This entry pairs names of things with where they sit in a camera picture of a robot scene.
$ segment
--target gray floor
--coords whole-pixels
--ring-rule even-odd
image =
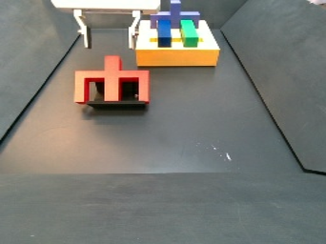
[[[221,33],[216,68],[149,68],[145,112],[72,103],[73,71],[104,55],[136,70],[124,30],[77,41],[1,145],[0,173],[299,173],[295,158]]]

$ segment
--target black wall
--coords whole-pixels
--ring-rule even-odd
[[[0,139],[77,37],[49,0],[1,1]]]
[[[221,31],[304,168],[326,172],[326,10],[249,0]]]

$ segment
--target red block structure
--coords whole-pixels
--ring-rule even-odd
[[[122,98],[122,82],[137,82],[137,100],[149,102],[149,72],[122,71],[118,56],[104,57],[104,71],[74,72],[74,98],[78,104],[89,101],[89,83],[104,82],[104,102],[120,102]]]

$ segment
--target toy block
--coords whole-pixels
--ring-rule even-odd
[[[149,28],[149,20],[141,20],[136,43],[137,66],[216,66],[219,58],[219,46],[204,20],[199,22],[196,29],[199,43],[196,48],[183,47],[180,41],[172,41],[169,48],[158,48],[152,40],[156,31]]]
[[[169,48],[170,47],[170,21],[158,20],[157,21],[157,47]]]
[[[177,16],[180,13],[180,1],[178,0],[170,0],[169,3],[169,13],[172,16]]]
[[[118,102],[129,104],[148,104],[149,102],[149,72],[148,71],[122,71],[122,62],[117,56],[104,57],[104,71],[76,71],[74,72],[74,98],[73,101],[78,104],[89,102],[89,83],[102,83],[96,85],[97,92],[102,93],[102,101],[98,101],[98,106],[102,104],[116,105]]]
[[[178,29],[178,21],[183,19],[192,20],[195,27],[199,27],[200,14],[196,11],[180,11],[180,1],[170,0],[169,11],[160,11],[149,16],[149,27],[154,29],[158,20],[170,20],[170,28]]]
[[[199,44],[199,35],[192,20],[180,20],[180,35],[183,47],[196,48]]]

